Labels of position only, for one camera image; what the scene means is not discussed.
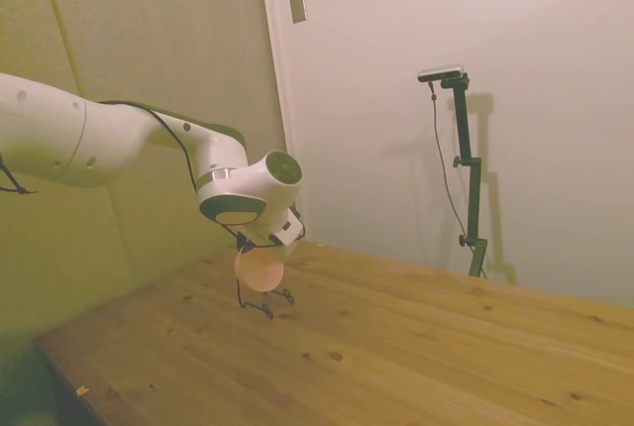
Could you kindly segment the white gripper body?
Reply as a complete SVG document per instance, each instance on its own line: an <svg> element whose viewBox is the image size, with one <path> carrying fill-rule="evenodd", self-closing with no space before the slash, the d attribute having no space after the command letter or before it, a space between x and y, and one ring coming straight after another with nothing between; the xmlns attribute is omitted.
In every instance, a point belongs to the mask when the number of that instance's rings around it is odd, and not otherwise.
<svg viewBox="0 0 634 426"><path fill-rule="evenodd" d="M304 236L305 227L298 216L290 209L273 218L260 218L244 225L237 234L239 251L249 249L292 250Z"/></svg>

